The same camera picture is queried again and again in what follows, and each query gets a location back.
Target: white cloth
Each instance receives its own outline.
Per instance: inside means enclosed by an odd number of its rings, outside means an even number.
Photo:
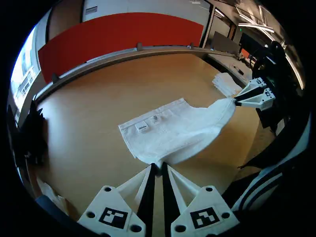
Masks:
[[[216,74],[213,84],[227,98],[242,90],[227,72]]]
[[[234,111],[231,98],[217,100],[208,108],[191,107],[182,98],[118,127],[135,158],[160,167],[163,161],[176,164],[207,147]]]

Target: towel label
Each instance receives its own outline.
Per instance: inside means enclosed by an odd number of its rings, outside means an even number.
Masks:
[[[160,122],[160,117],[158,115],[154,115],[149,118],[153,124],[157,124]]]
[[[148,129],[148,125],[145,121],[138,122],[137,124],[135,124],[135,127],[138,132],[144,132]]]

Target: stack of folded towels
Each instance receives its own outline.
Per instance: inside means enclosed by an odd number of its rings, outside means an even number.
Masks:
[[[227,72],[216,74],[213,84],[227,98],[238,94],[242,90]]]

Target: desk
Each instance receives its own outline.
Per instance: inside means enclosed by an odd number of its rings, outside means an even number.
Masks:
[[[118,186],[147,165],[134,159],[118,125],[184,98],[208,107],[224,96],[213,87],[218,70],[192,54],[159,55],[111,65],[57,90],[39,108],[48,123],[48,155],[37,175],[81,215],[103,185]],[[199,186],[222,193],[252,145],[259,118],[238,107],[219,137],[174,168]],[[163,236],[162,179],[156,179],[153,236]]]
[[[238,61],[237,59],[224,55],[215,55],[209,54],[208,57],[212,58],[227,70],[229,70],[235,77],[237,77],[244,85],[247,85],[248,82],[252,79],[252,70],[248,68],[244,63]],[[241,75],[236,68],[243,71],[244,75]]]

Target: white wall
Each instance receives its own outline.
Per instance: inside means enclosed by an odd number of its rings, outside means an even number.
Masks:
[[[226,25],[223,21],[221,21],[218,17],[213,18],[211,30],[209,33],[209,39],[212,39],[214,36],[215,31],[224,35],[225,37],[228,36],[230,27]]]
[[[95,6],[98,7],[97,12],[85,15],[87,8]],[[209,4],[205,1],[192,4],[189,0],[85,0],[83,21],[126,12],[150,12],[181,17],[203,25],[204,33],[209,19]]]
[[[51,9],[43,16],[43,18],[38,22],[34,38],[35,38],[35,50],[36,50],[36,60],[38,61],[38,54],[37,52],[46,44],[46,25],[49,13],[51,12]]]
[[[240,31],[240,26],[237,26],[233,41],[238,45],[239,45],[242,34],[243,32]]]

